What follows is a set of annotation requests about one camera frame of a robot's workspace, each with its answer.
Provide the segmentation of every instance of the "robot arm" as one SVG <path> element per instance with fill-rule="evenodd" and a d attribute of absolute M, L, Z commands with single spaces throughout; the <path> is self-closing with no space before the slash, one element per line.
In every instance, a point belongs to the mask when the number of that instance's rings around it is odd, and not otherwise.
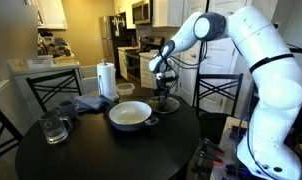
<path fill-rule="evenodd" d="M 149 69 L 163 74 L 171 54 L 189 49 L 197 40 L 225 37 L 246 60 L 260 97 L 250 131 L 238 145 L 238 158 L 256 176 L 301 179 L 299 158 L 284 140 L 302 105 L 302 72 L 277 30 L 257 9 L 244 7 L 230 16 L 192 14 L 151 60 Z"/>

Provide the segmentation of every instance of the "pot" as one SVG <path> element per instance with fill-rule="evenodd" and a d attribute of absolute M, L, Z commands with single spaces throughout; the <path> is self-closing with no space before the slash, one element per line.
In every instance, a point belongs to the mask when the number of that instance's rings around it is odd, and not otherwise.
<path fill-rule="evenodd" d="M 116 104 L 105 96 L 100 96 L 112 109 L 109 117 L 113 127 L 120 131 L 136 131 L 145 126 L 153 126 L 159 118 L 152 117 L 151 107 L 140 101 L 128 101 Z"/>

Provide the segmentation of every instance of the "stove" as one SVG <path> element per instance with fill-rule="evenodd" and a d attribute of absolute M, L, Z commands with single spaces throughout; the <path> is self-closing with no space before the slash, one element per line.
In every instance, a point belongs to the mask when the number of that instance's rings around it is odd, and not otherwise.
<path fill-rule="evenodd" d="M 138 50 L 126 50 L 126 67 L 129 81 L 141 84 L 140 56 L 141 52 L 149 52 L 151 49 L 160 49 L 163 46 L 164 38 L 145 37 Z"/>

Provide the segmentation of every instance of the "microwave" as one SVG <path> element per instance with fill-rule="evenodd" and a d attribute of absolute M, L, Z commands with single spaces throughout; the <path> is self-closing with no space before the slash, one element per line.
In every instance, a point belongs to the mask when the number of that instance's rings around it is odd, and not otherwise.
<path fill-rule="evenodd" d="M 132 4 L 133 24 L 149 24 L 152 18 L 152 1 L 143 0 Z"/>

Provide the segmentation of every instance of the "refrigerator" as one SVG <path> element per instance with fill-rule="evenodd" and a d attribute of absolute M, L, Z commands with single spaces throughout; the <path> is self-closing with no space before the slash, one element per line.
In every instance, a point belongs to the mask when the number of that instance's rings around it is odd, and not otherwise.
<path fill-rule="evenodd" d="M 131 46 L 132 38 L 136 39 L 135 29 L 127 29 L 125 21 L 125 16 L 99 18 L 104 58 L 115 65 L 117 78 L 121 77 L 118 47 Z"/>

